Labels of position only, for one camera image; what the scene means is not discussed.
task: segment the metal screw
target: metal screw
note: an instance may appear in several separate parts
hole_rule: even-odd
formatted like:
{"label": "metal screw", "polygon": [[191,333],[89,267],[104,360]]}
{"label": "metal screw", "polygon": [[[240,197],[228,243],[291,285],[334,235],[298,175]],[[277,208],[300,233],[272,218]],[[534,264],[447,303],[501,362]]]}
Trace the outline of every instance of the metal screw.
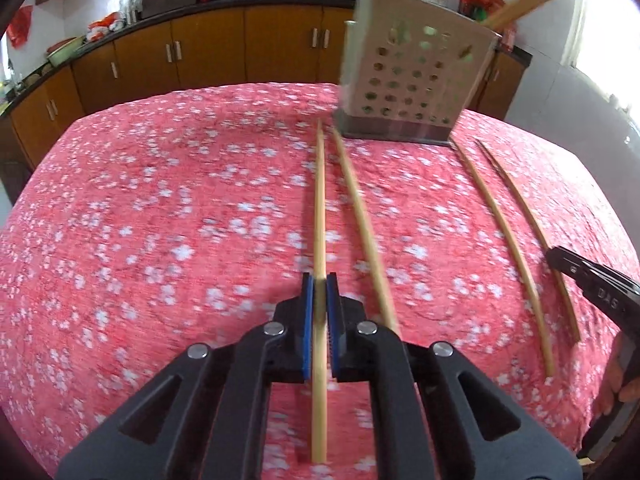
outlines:
{"label": "metal screw", "polygon": [[263,331],[266,335],[280,335],[284,332],[284,325],[277,321],[270,321],[264,325]]}
{"label": "metal screw", "polygon": [[364,335],[372,335],[378,331],[378,326],[373,321],[361,321],[357,326],[358,332]]}
{"label": "metal screw", "polygon": [[438,357],[451,357],[453,355],[453,346],[444,341],[437,342],[433,345],[433,353]]}
{"label": "metal screw", "polygon": [[196,343],[195,345],[191,345],[187,350],[187,355],[191,359],[202,359],[203,357],[206,357],[208,353],[209,348],[203,343]]}

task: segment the perforated metal container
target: perforated metal container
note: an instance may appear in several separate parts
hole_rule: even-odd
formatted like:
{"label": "perforated metal container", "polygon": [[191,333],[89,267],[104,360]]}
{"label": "perforated metal container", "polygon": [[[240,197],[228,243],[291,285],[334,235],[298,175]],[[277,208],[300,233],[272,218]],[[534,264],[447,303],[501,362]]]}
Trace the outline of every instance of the perforated metal container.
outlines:
{"label": "perforated metal container", "polygon": [[446,144],[498,35],[421,0],[357,0],[336,125],[345,137]]}

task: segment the white flower pattern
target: white flower pattern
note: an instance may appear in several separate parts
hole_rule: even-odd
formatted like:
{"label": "white flower pattern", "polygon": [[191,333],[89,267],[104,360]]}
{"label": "white flower pattern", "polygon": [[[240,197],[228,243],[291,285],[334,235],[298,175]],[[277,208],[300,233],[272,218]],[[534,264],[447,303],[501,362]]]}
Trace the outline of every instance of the white flower pattern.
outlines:
{"label": "white flower pattern", "polygon": [[[189,344],[235,342],[299,293],[300,272],[313,265],[316,121],[328,134],[337,97],[329,84],[173,92],[76,121],[39,165],[0,231],[7,386],[0,402],[50,474]],[[554,353],[566,365],[545,380],[519,275],[455,152],[347,140],[402,335],[425,346],[453,342],[575,449],[615,329],[569,283],[583,342],[568,343],[540,247],[474,137],[514,173],[554,244],[635,278],[637,257],[573,155],[472,112],[462,114],[454,135],[530,260]],[[325,147],[328,270],[338,272],[341,293],[375,317],[369,266],[329,134]],[[276,384],[263,478],[375,478],[367,386],[330,386],[330,420],[340,420],[330,423],[331,465],[299,459],[308,432],[299,427],[305,417],[296,395],[308,395],[308,387]]]}

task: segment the finger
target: finger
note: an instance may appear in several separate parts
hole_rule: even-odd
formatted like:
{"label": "finger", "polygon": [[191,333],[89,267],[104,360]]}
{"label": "finger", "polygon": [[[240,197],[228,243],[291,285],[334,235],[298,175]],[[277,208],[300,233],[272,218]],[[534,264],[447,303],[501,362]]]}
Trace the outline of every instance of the finger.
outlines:
{"label": "finger", "polygon": [[613,391],[611,388],[601,388],[600,393],[598,394],[600,409],[602,410],[603,415],[609,415],[611,410],[613,409],[613,404],[615,402],[615,397],[613,396]]}
{"label": "finger", "polygon": [[612,391],[618,393],[620,388],[622,388],[622,379],[624,375],[625,373],[622,371],[618,357],[614,357],[612,354],[604,372],[604,381],[609,383],[609,387]]}
{"label": "finger", "polygon": [[631,402],[640,399],[640,378],[634,379],[626,384],[618,394],[621,402]]}

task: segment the wooden chopstick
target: wooden chopstick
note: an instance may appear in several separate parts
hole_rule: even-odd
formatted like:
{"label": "wooden chopstick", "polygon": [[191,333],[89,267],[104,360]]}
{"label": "wooden chopstick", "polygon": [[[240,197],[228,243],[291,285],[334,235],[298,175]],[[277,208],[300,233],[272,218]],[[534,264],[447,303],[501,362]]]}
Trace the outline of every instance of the wooden chopstick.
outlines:
{"label": "wooden chopstick", "polygon": [[516,22],[548,1],[550,0],[514,0],[496,10],[484,22],[481,22],[481,25],[491,30],[502,30],[510,23]]}
{"label": "wooden chopstick", "polygon": [[529,269],[529,265],[527,264],[520,248],[518,246],[518,242],[516,241],[516,237],[511,230],[507,219],[504,217],[500,206],[498,206],[495,198],[491,194],[491,191],[487,187],[486,183],[476,170],[475,165],[471,162],[471,160],[466,156],[466,153],[460,148],[458,143],[450,138],[451,143],[455,147],[458,152],[458,156],[462,161],[462,164],[466,167],[467,171],[471,174],[471,177],[478,186],[480,193],[484,197],[485,202],[489,206],[489,209],[494,214],[500,229],[504,233],[504,237],[507,241],[507,245],[514,259],[516,260],[516,264],[518,266],[518,270],[520,271],[520,275],[524,280],[524,286],[527,290],[527,295],[529,296],[529,301],[531,303],[531,307],[533,309],[533,315],[536,318],[536,324],[538,325],[538,331],[540,333],[540,343],[542,346],[542,356],[545,364],[545,373],[547,377],[552,377],[556,373],[556,362],[554,359],[554,354],[551,348],[551,338],[549,336],[548,329],[545,324],[545,316],[542,313],[542,305],[540,304],[540,296],[538,295],[538,289],[536,287],[536,283],[533,281],[533,276],[531,274],[531,270]]}
{"label": "wooden chopstick", "polygon": [[[536,217],[533,215],[533,211],[531,211],[531,208],[527,204],[527,201],[524,199],[517,184],[513,181],[511,175],[509,175],[509,173],[507,173],[506,170],[502,167],[500,162],[495,158],[494,154],[491,153],[484,142],[482,142],[482,140],[480,139],[476,139],[476,143],[478,144],[478,146],[480,146],[480,149],[484,153],[484,156],[489,160],[491,165],[495,168],[495,171],[497,171],[501,179],[511,191],[512,195],[516,199],[516,202],[518,202],[518,205],[520,206],[520,209],[522,210],[525,218],[535,232],[536,238],[538,238],[538,242],[540,243],[540,248],[542,248],[542,251],[546,253],[549,250],[549,243],[546,239],[545,232],[538,223],[538,220],[536,220]],[[581,341],[580,327],[578,327],[578,320],[575,317],[574,304],[571,301],[571,297],[569,297],[569,292],[567,291],[564,279],[562,278],[562,274],[553,269],[552,273],[556,279],[558,290],[560,291],[560,295],[562,296],[562,302],[564,303],[564,306],[566,308],[566,313],[569,318],[569,326],[571,327],[574,341],[579,343]]]}
{"label": "wooden chopstick", "polygon": [[316,131],[316,206],[314,225],[314,319],[311,375],[311,461],[326,462],[326,255],[324,213],[324,131]]}
{"label": "wooden chopstick", "polygon": [[362,245],[364,252],[369,262],[369,269],[371,272],[371,278],[373,279],[373,287],[376,290],[378,296],[378,304],[380,306],[380,314],[382,314],[382,321],[385,326],[393,330],[398,336],[400,335],[400,327],[398,325],[398,316],[396,316],[396,309],[391,297],[391,290],[389,288],[389,282],[386,278],[385,267],[378,253],[378,245],[373,235],[373,227],[371,220],[367,213],[367,207],[364,204],[364,200],[360,196],[360,190],[358,189],[358,181],[353,170],[353,165],[349,159],[347,150],[344,147],[341,134],[334,128],[334,139],[338,147],[338,156],[340,158],[340,165],[342,167],[342,174],[353,202],[353,211],[358,221],[358,227],[360,229],[360,237],[362,238]]}

